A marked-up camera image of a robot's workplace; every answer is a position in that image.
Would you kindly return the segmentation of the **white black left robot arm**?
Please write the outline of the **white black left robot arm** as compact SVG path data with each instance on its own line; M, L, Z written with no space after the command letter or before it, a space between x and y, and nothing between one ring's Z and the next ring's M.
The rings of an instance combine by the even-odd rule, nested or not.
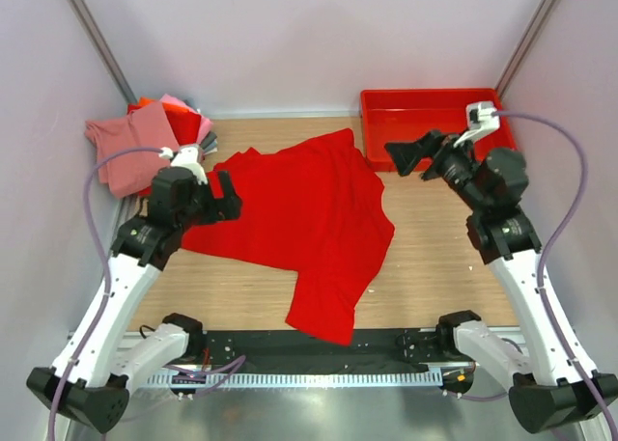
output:
M117 348L145 293L155 283L184 234L195 226L236 220L241 199L226 171L217 187L183 167L168 167L152 182L147 211L118 230L103 257L103 281L77 330L50 367L31 370L26 385L49 409L48 435L62 415L101 434L123 417L131 394L175 360L192 364L205 351L202 323L181 314L164 318L132 350Z

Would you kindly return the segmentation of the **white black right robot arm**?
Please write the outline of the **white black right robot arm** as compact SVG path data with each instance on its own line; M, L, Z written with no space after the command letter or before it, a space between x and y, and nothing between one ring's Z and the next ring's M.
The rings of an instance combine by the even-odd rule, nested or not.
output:
M522 154L496 148L479 160L471 142L438 130L384 148L400 176L429 160L421 178L443 179L471 209L468 238L504 288L527 348L518 352L478 315L463 311L439 319L438 354L448 360L465 355L485 368L530 433L604 413L617 398L617 377L599 372L578 342L541 265L546 247L520 207L528 185Z

